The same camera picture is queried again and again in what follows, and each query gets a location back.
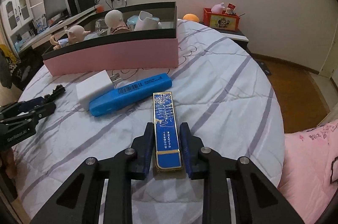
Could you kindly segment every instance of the red crate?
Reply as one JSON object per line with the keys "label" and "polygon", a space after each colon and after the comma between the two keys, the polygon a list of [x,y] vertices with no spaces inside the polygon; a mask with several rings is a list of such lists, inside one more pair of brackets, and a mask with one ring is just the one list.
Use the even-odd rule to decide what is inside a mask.
{"label": "red crate", "polygon": [[203,9],[203,22],[206,26],[214,29],[223,29],[228,31],[238,31],[240,17],[226,14],[213,14],[211,9]]}

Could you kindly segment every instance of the cartoon picture on box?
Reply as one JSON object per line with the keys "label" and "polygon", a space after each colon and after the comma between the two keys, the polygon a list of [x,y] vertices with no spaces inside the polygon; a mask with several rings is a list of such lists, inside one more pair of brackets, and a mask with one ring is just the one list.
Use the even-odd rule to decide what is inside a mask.
{"label": "cartoon picture on box", "polygon": [[211,15],[210,27],[234,31],[236,28],[236,18]]}

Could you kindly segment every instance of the monkey cartoon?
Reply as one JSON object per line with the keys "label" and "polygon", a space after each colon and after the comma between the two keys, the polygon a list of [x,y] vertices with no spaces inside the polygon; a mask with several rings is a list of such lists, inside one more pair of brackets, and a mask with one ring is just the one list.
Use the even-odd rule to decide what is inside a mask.
{"label": "monkey cartoon", "polygon": [[226,28],[230,24],[230,20],[227,20],[226,18],[219,19],[218,23],[216,24],[219,28]]}

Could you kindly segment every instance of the pink and black box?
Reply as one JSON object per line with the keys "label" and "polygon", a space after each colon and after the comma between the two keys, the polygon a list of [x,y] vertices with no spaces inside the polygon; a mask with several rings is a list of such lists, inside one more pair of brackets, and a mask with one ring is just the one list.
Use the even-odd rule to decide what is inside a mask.
{"label": "pink and black box", "polygon": [[[42,55],[52,76],[87,73],[114,69],[176,68],[179,65],[179,46],[176,36],[176,2],[159,2],[119,8],[125,22],[141,10],[160,19],[162,29],[132,31],[101,36],[64,48],[52,46]],[[94,14],[79,25],[95,31],[98,19],[108,11]]]}

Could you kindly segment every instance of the brown wood flooring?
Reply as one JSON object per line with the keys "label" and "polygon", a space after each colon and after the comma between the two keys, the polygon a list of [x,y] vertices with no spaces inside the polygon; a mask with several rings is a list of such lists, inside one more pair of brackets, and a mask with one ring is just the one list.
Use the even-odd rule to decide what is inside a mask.
{"label": "brown wood flooring", "polygon": [[328,107],[309,73],[273,60],[261,60],[272,73],[268,79],[281,107],[284,132],[316,127],[327,115]]}

